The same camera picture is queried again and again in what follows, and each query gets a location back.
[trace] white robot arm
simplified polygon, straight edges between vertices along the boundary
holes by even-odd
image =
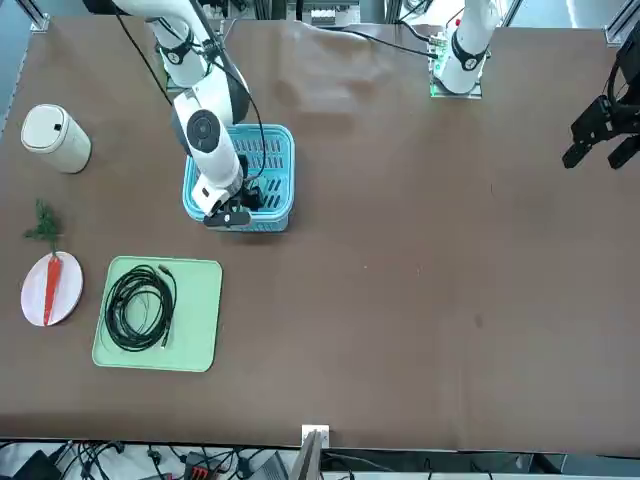
[[[453,32],[442,67],[436,72],[447,90],[465,94],[473,89],[499,22],[495,0],[466,0],[460,26]]]
[[[184,23],[195,37],[190,49],[196,46],[201,50],[210,67],[204,78],[176,97],[172,124],[200,170],[192,197],[205,215],[211,216],[231,197],[244,191],[247,171],[240,164],[225,127],[246,116],[250,101],[247,84],[209,26],[197,0],[114,2],[126,13],[156,19],[158,28],[165,28],[160,20],[178,28]]]

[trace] metal bracket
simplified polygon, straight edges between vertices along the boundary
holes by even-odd
[[[611,22],[604,27],[607,45],[610,47],[622,45],[639,19],[640,0],[627,0],[624,2],[624,5],[620,7]]]
[[[302,425],[302,439],[300,440],[300,445],[304,443],[305,439],[313,431],[320,433],[322,448],[329,448],[329,425]]]
[[[31,31],[33,33],[43,33],[47,31],[51,17],[43,13],[35,0],[16,0],[16,2],[31,19]]]

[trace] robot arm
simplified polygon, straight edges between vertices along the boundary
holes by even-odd
[[[629,86],[620,99],[614,93],[618,70]],[[606,90],[571,125],[573,145],[562,156],[565,168],[574,168],[594,145],[618,135],[630,136],[609,155],[611,168],[622,167],[640,151],[640,22],[618,50]]]
[[[225,127],[244,119],[249,109],[247,84],[207,22],[197,0],[114,0],[131,15],[184,22],[193,32],[210,72],[173,102],[172,125],[200,171],[192,197],[206,216],[231,197],[246,194],[247,169],[240,164]],[[259,198],[259,191],[252,192]],[[253,201],[259,208],[259,201]]]
[[[470,92],[486,59],[489,41],[500,14],[495,0],[466,0],[460,26],[453,32],[436,77],[455,94]]]

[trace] container lid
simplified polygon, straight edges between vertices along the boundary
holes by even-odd
[[[48,153],[58,148],[68,128],[68,115],[61,107],[37,105],[22,124],[22,143],[29,150]]]

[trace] white cylinder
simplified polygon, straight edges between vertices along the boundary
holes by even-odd
[[[91,140],[58,105],[37,105],[22,124],[22,144],[56,170],[77,173],[91,154]]]

